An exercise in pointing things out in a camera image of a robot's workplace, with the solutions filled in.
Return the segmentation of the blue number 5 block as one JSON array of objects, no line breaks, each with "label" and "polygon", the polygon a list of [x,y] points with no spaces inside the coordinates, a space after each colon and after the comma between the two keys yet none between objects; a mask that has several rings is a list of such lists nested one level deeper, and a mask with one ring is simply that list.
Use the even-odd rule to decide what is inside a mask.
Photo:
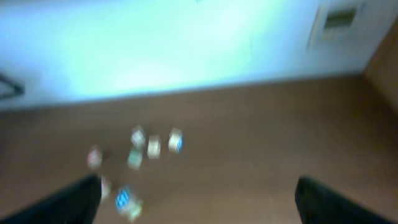
[{"label": "blue number 5 block", "polygon": [[131,191],[129,187],[119,189],[115,198],[116,210],[122,214],[126,213],[131,204]]}]

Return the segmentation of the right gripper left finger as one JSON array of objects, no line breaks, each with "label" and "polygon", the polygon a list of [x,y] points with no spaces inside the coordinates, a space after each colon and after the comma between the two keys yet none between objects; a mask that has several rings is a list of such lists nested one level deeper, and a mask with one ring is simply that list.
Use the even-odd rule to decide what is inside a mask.
[{"label": "right gripper left finger", "polygon": [[1,220],[1,224],[93,223],[101,196],[101,178],[91,174]]}]

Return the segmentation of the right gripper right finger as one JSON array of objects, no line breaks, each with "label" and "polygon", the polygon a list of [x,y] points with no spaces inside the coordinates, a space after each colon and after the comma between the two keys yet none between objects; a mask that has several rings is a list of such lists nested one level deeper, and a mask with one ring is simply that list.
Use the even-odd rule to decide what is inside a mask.
[{"label": "right gripper right finger", "polygon": [[295,204],[303,224],[393,224],[308,176],[298,179]]}]

